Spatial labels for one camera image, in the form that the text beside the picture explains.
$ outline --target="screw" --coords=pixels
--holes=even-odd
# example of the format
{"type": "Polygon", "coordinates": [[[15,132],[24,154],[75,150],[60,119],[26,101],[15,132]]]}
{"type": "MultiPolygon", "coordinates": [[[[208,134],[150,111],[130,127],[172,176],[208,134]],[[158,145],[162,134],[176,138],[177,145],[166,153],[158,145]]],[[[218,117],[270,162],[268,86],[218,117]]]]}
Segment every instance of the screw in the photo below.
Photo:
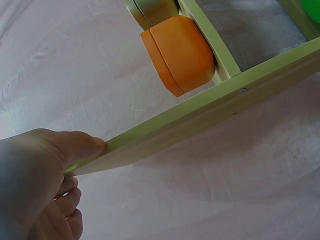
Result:
{"type": "Polygon", "coordinates": [[[243,93],[245,93],[246,91],[247,91],[246,88],[242,88],[242,89],[240,89],[240,90],[238,91],[238,93],[239,93],[239,94],[243,94],[243,93]]]}

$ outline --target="light green wooden frame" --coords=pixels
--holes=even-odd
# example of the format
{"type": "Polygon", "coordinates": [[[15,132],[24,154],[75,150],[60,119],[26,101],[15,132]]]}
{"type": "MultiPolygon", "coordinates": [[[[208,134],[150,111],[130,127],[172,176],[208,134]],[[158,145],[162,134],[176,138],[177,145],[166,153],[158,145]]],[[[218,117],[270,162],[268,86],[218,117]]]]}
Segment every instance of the light green wooden frame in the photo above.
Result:
{"type": "Polygon", "coordinates": [[[179,4],[212,47],[218,84],[109,140],[107,150],[98,158],[76,163],[66,174],[82,175],[132,164],[320,72],[320,37],[241,72],[195,0],[179,0],[179,4]]]}

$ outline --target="wooden board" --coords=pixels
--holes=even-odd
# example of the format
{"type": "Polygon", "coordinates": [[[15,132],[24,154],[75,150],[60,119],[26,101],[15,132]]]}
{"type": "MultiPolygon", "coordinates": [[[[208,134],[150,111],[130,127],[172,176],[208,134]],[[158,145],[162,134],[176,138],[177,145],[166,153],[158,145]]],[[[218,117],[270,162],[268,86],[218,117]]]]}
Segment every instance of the wooden board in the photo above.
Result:
{"type": "Polygon", "coordinates": [[[70,166],[66,174],[82,175],[132,164],[320,72],[319,63],[320,37],[237,74],[111,139],[108,151],[97,159],[70,166]]]}

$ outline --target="wrinkled cloth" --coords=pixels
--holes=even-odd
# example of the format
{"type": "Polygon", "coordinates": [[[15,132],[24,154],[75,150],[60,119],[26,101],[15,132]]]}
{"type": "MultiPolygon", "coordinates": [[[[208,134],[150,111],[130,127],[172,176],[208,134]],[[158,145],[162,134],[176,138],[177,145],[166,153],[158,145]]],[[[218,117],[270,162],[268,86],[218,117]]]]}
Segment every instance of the wrinkled cloth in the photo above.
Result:
{"type": "MultiPolygon", "coordinates": [[[[305,41],[276,0],[197,0],[242,70],[305,41]]],[[[173,97],[120,0],[0,2],[0,138],[106,140],[173,97]]],[[[84,240],[317,240],[320,75],[137,163],[79,177],[84,240]]]]}

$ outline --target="orange wooden disc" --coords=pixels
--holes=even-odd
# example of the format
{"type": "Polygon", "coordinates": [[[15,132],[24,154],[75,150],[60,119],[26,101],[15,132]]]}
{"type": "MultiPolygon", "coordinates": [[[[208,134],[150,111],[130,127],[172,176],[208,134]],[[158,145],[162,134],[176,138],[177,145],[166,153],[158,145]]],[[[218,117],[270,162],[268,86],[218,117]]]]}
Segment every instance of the orange wooden disc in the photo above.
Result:
{"type": "Polygon", "coordinates": [[[173,78],[172,74],[170,73],[165,60],[155,43],[153,36],[151,35],[150,30],[146,30],[141,34],[141,38],[143,43],[149,53],[151,61],[161,78],[165,87],[176,97],[179,97],[184,94],[180,86],[176,83],[175,79],[173,78]]]}

